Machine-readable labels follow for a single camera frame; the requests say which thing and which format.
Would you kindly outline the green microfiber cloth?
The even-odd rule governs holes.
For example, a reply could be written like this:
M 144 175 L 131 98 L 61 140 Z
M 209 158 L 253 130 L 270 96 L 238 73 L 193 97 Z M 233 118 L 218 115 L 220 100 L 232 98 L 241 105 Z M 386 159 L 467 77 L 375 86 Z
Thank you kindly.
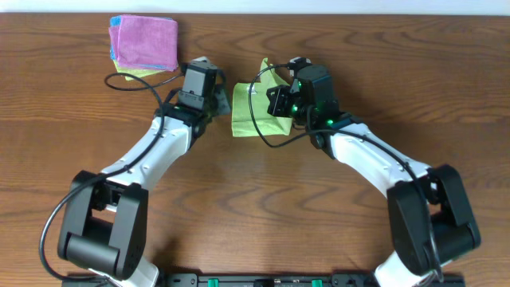
M 264 72 L 252 88 L 252 109 L 257 126 L 264 136 L 285 135 L 291 131 L 292 120 L 267 113 L 269 100 L 266 91 L 288 83 L 274 69 Z M 258 136 L 249 110 L 250 83 L 236 83 L 233 88 L 232 133 L 234 137 Z

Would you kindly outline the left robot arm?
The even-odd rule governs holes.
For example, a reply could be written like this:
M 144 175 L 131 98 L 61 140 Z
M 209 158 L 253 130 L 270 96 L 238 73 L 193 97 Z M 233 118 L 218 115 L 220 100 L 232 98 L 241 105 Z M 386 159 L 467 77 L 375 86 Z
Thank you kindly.
M 134 147 L 101 173 L 81 171 L 74 177 L 55 209 L 64 213 L 57 255 L 93 275 L 60 280 L 112 286 L 160 282 L 159 268 L 143 256 L 149 194 L 207 124 L 228 113 L 225 79 L 215 70 L 187 71 L 183 87 L 156 99 L 151 126 Z

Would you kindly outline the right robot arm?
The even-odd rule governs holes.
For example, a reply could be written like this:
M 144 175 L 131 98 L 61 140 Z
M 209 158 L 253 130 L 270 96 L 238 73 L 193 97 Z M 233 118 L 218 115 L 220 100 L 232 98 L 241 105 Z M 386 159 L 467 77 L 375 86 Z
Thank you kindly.
M 331 98 L 312 100 L 303 88 L 266 93 L 268 113 L 306 127 L 315 145 L 361 174 L 386 198 L 394 252 L 375 270 L 380 286 L 443 282 L 443 267 L 476 249 L 481 234 L 462 178 L 450 165 L 431 167 L 378 138 Z

